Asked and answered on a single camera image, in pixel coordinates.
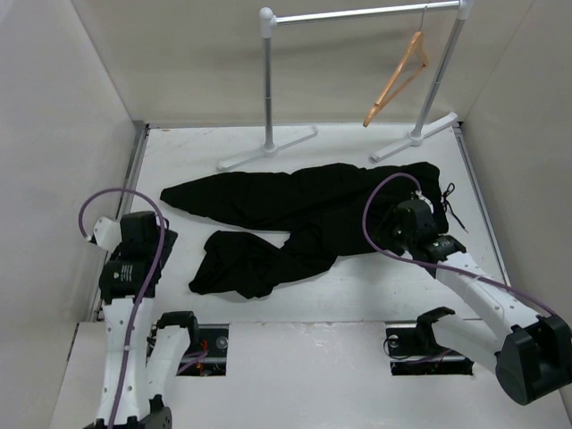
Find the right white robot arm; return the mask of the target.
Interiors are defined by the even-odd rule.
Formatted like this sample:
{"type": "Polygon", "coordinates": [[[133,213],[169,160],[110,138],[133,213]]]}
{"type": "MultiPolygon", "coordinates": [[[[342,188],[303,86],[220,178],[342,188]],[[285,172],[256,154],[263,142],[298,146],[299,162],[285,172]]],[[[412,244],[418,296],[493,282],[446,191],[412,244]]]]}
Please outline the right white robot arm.
{"type": "Polygon", "coordinates": [[[409,253],[409,262],[423,267],[455,292],[481,319],[472,324],[448,307],[437,307],[416,320],[415,343],[424,353],[452,349],[496,376],[504,392],[527,405],[571,383],[571,330],[558,315],[541,315],[530,299],[495,284],[450,235],[440,234],[432,208],[421,199],[393,207],[383,235],[409,253]]]}

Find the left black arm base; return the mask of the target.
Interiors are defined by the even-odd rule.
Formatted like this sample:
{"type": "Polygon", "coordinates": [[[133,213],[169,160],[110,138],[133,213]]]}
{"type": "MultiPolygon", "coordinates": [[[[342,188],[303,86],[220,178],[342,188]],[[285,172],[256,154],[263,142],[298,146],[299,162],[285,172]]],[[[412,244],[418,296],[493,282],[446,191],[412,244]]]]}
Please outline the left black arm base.
{"type": "Polygon", "coordinates": [[[225,376],[229,350],[228,324],[201,324],[179,364],[178,376],[225,376]]]}

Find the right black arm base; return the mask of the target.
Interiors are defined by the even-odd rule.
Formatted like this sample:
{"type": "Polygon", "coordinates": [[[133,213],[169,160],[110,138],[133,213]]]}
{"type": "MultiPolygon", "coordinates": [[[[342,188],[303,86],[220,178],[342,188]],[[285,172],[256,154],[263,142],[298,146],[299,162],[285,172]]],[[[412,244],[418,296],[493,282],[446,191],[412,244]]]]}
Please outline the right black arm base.
{"type": "Polygon", "coordinates": [[[473,375],[474,362],[452,349],[425,344],[413,324],[389,324],[383,351],[393,376],[473,375]]]}

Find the black trousers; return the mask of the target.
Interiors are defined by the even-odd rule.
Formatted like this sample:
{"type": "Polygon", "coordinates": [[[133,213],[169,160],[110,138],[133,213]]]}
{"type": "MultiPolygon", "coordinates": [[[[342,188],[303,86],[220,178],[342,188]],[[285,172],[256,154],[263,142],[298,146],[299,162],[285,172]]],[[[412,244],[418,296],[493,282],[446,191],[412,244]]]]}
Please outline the black trousers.
{"type": "Polygon", "coordinates": [[[327,164],[292,173],[227,172],[163,189],[168,206],[233,226],[216,231],[189,289],[263,298],[283,283],[327,272],[338,257],[402,255],[391,236],[393,209],[420,189],[438,232],[449,229],[439,168],[427,162],[371,169],[327,164]]]}

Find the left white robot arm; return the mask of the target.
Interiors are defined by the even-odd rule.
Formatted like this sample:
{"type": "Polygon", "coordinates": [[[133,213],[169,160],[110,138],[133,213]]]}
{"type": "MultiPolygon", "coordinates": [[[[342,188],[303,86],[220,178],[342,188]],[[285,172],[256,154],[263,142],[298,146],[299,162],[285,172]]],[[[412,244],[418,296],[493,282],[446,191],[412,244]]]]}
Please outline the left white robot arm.
{"type": "Polygon", "coordinates": [[[166,393],[184,357],[200,346],[191,311],[152,320],[156,285],[178,238],[151,211],[98,220],[94,243],[110,251],[98,279],[106,358],[92,428],[170,428],[166,393]]]}

